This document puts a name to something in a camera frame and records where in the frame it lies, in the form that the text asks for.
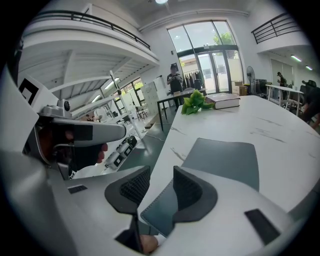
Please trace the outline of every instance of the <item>gray mat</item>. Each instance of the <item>gray mat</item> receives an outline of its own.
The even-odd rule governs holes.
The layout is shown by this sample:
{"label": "gray mat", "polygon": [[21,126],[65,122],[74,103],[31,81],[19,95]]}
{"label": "gray mat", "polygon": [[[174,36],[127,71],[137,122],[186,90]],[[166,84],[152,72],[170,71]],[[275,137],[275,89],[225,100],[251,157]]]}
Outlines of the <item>gray mat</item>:
{"label": "gray mat", "polygon": [[[182,167],[236,180],[259,191],[257,155],[255,146],[250,143],[198,138]],[[141,213],[141,217],[167,237],[173,229],[172,216],[177,210],[177,196],[171,180],[160,195]]]}

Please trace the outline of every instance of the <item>white table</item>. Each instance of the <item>white table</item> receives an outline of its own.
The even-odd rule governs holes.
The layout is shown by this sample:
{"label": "white table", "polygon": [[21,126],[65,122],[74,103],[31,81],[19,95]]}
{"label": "white table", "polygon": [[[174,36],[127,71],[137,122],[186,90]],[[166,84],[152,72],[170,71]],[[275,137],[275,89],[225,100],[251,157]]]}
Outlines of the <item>white table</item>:
{"label": "white table", "polygon": [[[289,87],[285,87],[285,86],[277,86],[277,85],[271,85],[271,84],[266,84],[266,86],[269,86],[269,95],[268,95],[268,101],[270,101],[270,94],[271,94],[271,88],[276,88],[280,90],[280,98],[279,98],[279,106],[281,107],[282,103],[286,103],[285,105],[285,109],[287,109],[288,107],[288,103],[296,103],[297,107],[296,107],[296,116],[299,115],[299,109],[300,109],[300,94],[304,94],[302,91],[299,90],[294,90],[292,88]],[[283,100],[283,93],[282,91],[286,91],[289,92],[288,96],[287,96],[287,100]],[[290,93],[297,93],[298,94],[298,101],[294,101],[292,99],[289,99],[290,97]]]}
{"label": "white table", "polygon": [[240,98],[239,107],[197,114],[181,115],[179,107],[138,208],[139,216],[171,181],[173,166],[182,165],[197,138],[253,144],[259,192],[286,213],[313,189],[320,178],[320,135],[265,99]]}

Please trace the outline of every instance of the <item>ceiling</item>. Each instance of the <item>ceiling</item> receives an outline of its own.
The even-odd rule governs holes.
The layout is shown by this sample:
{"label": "ceiling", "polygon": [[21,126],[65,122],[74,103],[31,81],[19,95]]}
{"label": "ceiling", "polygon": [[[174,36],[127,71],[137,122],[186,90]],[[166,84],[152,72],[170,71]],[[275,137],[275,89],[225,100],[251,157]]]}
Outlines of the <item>ceiling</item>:
{"label": "ceiling", "polygon": [[[313,71],[320,71],[320,65],[317,55],[310,45],[288,46],[270,50],[269,52],[286,58],[301,67],[309,66],[313,69]],[[302,62],[297,62],[296,60],[291,58],[291,55],[296,56]]]}
{"label": "ceiling", "polygon": [[155,0],[117,0],[117,2],[120,2],[130,9],[135,18],[141,22],[141,26],[174,13],[199,9],[228,9],[249,13],[257,1],[258,0],[168,0],[166,4],[158,4]]}
{"label": "ceiling", "polygon": [[36,79],[59,99],[70,102],[71,111],[90,103],[97,95],[114,91],[110,70],[115,78],[125,81],[140,70],[153,66],[120,54],[77,49],[23,54],[19,62],[18,85],[26,75]]}

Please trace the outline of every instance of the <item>black table leg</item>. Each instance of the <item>black table leg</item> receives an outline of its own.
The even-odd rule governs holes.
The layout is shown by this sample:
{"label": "black table leg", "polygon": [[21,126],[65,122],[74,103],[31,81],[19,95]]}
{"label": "black table leg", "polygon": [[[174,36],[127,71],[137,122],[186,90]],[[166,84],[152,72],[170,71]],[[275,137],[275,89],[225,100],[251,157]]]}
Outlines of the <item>black table leg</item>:
{"label": "black table leg", "polygon": [[162,131],[163,131],[163,130],[164,130],[164,125],[163,125],[163,123],[162,123],[161,109],[160,109],[160,105],[159,105],[159,103],[158,103],[158,102],[157,102],[157,104],[158,104],[158,112],[159,112],[159,118],[160,118],[161,129],[162,129]]}
{"label": "black table leg", "polygon": [[167,113],[166,113],[166,108],[165,108],[165,103],[162,102],[162,106],[163,106],[163,111],[164,111],[164,115],[165,115],[165,119],[168,120],[167,118]]}

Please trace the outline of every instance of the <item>book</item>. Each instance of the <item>book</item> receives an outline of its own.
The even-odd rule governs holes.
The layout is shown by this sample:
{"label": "book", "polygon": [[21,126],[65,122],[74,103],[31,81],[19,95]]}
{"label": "book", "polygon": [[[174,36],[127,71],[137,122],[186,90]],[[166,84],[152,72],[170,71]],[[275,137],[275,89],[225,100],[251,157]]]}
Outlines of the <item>book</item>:
{"label": "book", "polygon": [[205,96],[206,103],[214,103],[216,110],[240,106],[239,96],[231,93],[218,93]]}

